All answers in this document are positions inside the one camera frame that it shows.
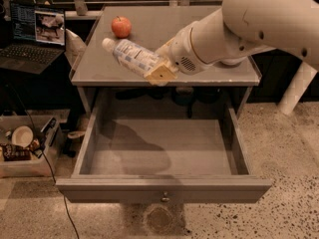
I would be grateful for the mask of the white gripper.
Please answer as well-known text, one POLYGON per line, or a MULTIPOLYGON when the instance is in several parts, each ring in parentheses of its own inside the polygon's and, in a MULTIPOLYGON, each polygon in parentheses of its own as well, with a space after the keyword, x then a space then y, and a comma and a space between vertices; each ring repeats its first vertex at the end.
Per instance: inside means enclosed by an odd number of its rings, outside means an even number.
MULTIPOLYGON (((193 26, 181 29, 174 38, 169 39, 158 49, 156 53, 162 57, 170 58, 178 69, 187 75, 195 75, 208 70, 213 63, 205 63, 199 58, 192 45, 193 26)), ((170 63, 161 62, 155 65, 144 78, 153 86, 165 86, 176 79, 177 68, 170 63)))

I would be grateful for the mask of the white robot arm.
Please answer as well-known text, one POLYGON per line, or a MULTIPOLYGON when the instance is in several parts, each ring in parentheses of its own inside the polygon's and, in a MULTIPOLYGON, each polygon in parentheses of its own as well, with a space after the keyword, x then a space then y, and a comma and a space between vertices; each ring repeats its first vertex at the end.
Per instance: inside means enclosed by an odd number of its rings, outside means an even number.
POLYGON ((222 0, 219 9, 157 49, 163 60, 145 78, 163 86, 177 72, 194 75, 217 62, 236 65, 272 49, 302 61, 278 104, 289 115, 319 69, 319 5, 313 0, 222 0))

